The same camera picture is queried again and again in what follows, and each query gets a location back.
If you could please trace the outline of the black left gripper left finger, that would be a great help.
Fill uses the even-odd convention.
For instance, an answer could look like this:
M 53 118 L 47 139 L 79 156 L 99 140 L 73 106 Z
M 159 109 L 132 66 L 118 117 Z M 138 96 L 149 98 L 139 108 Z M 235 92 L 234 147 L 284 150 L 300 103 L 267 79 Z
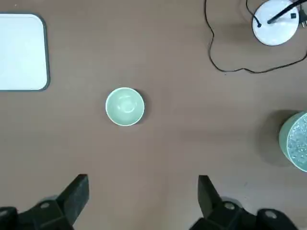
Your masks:
M 89 178 L 79 174 L 55 199 L 47 199 L 19 213 L 15 207 L 0 208 L 2 230 L 72 230 L 89 200 Z

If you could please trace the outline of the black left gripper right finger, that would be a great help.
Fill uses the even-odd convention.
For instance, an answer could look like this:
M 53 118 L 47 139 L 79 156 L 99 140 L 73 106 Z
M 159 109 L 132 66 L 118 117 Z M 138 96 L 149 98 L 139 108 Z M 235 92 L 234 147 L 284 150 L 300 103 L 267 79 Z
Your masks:
M 198 177 L 198 203 L 203 217 L 192 230 L 296 230 L 297 226 L 281 211 L 262 208 L 252 214 L 232 201 L 224 201 L 209 176 Z

